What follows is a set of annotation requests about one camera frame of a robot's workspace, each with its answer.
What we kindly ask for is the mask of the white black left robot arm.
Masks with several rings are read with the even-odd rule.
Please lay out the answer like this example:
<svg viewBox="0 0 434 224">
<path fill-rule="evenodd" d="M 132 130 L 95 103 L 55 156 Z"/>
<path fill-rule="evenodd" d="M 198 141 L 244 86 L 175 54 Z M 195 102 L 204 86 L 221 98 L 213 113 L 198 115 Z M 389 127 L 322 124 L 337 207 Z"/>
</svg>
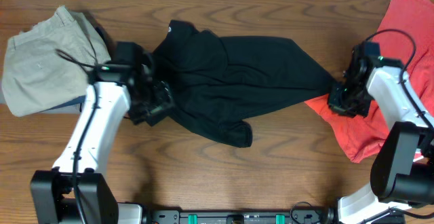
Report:
<svg viewBox="0 0 434 224">
<path fill-rule="evenodd" d="M 104 176 L 125 115 L 139 123 L 173 105 L 167 84 L 153 77 L 153 57 L 139 52 L 90 65 L 56 53 L 82 68 L 89 85 L 64 151 L 51 170 L 38 170 L 31 179 L 38 223 L 150 223 L 144 206 L 115 199 Z"/>
</svg>

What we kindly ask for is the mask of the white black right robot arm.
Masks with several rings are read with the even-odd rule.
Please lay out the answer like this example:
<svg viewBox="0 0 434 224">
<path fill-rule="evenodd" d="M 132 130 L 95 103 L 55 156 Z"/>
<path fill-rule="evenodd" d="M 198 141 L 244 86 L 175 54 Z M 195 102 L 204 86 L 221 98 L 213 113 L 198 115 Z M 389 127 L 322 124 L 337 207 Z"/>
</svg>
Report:
<svg viewBox="0 0 434 224">
<path fill-rule="evenodd" d="M 378 43 L 353 48 L 346 81 L 330 92 L 329 108 L 343 116 L 367 116 L 376 101 L 389 134 L 372 165 L 370 182 L 342 197 L 336 223 L 404 223 L 411 208 L 433 204 L 433 117 L 413 91 L 400 60 L 385 58 Z"/>
</svg>

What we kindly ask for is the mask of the black t-shirt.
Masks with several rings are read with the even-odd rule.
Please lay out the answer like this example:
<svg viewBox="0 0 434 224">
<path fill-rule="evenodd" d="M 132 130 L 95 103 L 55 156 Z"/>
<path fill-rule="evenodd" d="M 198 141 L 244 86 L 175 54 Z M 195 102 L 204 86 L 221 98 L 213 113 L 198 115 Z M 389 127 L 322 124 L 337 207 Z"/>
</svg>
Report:
<svg viewBox="0 0 434 224">
<path fill-rule="evenodd" d="M 253 141 L 245 119 L 325 95 L 335 81 L 291 39 L 219 37 L 179 20 L 170 21 L 153 58 L 156 76 L 174 98 L 170 117 L 195 134 L 240 148 Z"/>
</svg>

